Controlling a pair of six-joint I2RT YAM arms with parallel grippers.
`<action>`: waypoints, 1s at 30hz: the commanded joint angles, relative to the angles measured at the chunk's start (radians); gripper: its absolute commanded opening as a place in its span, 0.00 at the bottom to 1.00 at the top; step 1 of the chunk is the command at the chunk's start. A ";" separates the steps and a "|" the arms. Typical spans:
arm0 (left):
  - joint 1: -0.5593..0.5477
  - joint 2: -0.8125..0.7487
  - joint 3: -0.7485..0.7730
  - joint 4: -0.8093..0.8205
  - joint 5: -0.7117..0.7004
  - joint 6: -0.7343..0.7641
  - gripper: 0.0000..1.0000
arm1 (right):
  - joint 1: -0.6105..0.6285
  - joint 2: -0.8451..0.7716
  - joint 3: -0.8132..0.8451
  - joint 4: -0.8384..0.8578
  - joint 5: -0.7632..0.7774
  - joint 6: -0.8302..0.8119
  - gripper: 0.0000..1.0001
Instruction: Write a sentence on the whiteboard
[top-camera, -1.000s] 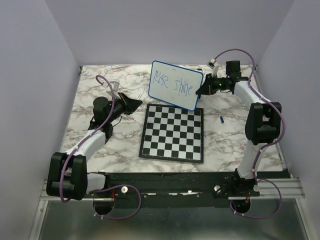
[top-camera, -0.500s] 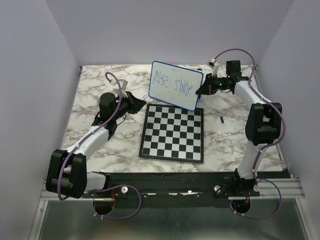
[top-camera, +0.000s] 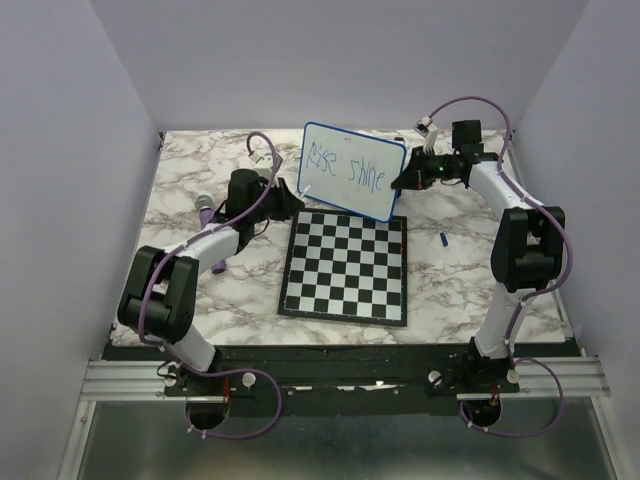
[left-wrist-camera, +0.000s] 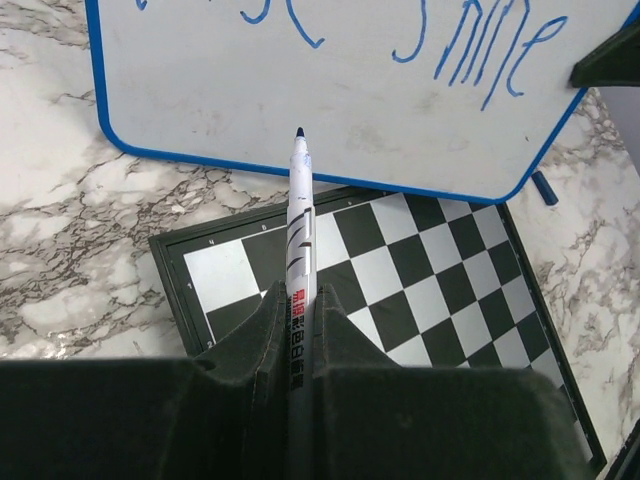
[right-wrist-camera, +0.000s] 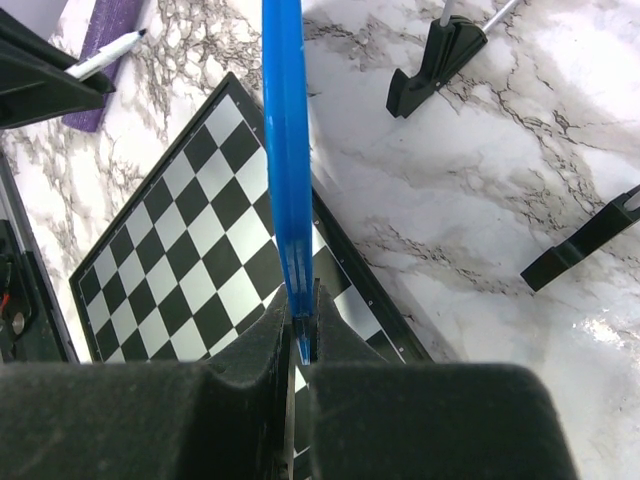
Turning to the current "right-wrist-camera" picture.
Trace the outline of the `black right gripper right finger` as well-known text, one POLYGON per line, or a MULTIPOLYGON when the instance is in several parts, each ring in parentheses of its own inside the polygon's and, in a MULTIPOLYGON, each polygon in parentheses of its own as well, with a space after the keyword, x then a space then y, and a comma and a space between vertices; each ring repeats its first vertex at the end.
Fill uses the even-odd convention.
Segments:
POLYGON ((314 288, 316 479, 574 479, 552 398, 505 363, 385 360, 314 288))

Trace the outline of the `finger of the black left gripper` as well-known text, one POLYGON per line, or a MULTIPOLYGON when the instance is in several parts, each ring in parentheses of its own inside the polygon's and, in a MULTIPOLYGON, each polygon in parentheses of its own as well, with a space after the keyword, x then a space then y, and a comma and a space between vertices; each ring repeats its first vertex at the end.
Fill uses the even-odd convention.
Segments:
POLYGON ((11 129, 94 110, 105 94, 1 40, 1 127, 11 129))
MULTIPOLYGON (((16 47, 20 53, 28 54, 61 73, 76 63, 74 57, 42 39, 4 9, 1 10, 1 40, 16 47)), ((113 82, 102 72, 81 80, 81 83, 100 94, 113 93, 116 90, 113 82)))

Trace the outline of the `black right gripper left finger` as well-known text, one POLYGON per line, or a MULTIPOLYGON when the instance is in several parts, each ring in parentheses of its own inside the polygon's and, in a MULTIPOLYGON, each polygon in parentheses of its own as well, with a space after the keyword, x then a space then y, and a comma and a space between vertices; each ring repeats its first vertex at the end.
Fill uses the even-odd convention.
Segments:
POLYGON ((289 479, 287 294, 195 362, 1 370, 5 479, 289 479))

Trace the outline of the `white blue whiteboard marker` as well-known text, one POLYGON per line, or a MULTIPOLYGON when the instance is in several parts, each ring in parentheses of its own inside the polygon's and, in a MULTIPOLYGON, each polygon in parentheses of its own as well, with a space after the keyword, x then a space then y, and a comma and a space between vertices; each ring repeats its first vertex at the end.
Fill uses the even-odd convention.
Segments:
POLYGON ((118 37, 91 56, 67 68, 65 73, 78 81, 90 78, 130 52, 146 35, 146 32, 146 29, 140 29, 118 37))

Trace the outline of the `blue framed whiteboard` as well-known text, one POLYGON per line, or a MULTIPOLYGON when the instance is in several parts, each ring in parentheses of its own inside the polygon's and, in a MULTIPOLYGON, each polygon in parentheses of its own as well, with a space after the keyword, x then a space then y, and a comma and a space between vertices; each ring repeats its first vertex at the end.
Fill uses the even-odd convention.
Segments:
POLYGON ((313 358, 312 175, 301 3, 262 3, 268 187, 301 363, 313 358))

